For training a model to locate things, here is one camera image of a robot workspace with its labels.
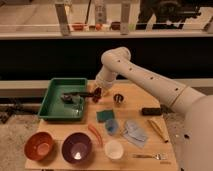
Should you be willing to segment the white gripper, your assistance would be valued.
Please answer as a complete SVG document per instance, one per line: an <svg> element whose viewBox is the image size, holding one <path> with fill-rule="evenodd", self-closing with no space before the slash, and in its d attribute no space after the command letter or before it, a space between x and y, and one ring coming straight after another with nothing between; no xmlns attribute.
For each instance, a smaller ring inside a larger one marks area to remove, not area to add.
<svg viewBox="0 0 213 171"><path fill-rule="evenodd" d="M95 83L98 87L101 87L102 89L105 90L110 89L114 84L114 82L106 81L99 75L96 76Z"/></svg>

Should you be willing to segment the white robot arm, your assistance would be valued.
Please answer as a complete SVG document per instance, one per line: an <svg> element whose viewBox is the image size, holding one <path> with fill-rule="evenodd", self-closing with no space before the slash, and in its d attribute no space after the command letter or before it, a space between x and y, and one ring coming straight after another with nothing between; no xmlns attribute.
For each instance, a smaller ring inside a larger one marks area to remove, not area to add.
<svg viewBox="0 0 213 171"><path fill-rule="evenodd" d="M213 171L213 95L135 65L126 47L105 51L101 63L95 83L104 91L121 75L185 116L181 171Z"/></svg>

